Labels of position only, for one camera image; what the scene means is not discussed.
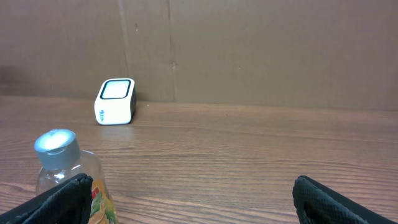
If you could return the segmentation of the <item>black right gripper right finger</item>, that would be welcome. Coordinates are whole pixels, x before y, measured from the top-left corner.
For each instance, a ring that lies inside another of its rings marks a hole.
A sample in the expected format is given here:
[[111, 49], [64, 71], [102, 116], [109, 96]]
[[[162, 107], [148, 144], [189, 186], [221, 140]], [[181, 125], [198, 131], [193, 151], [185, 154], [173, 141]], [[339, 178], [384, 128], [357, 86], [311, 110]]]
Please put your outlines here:
[[396, 224], [305, 175], [292, 196], [300, 224]]

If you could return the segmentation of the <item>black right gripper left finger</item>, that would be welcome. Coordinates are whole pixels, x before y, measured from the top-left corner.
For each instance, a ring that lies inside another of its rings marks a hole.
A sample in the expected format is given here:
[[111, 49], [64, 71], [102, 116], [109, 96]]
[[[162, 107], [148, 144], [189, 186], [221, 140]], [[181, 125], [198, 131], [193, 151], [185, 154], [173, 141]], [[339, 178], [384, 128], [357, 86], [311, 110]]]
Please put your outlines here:
[[3, 224], [87, 224], [93, 178], [81, 173], [1, 215]]

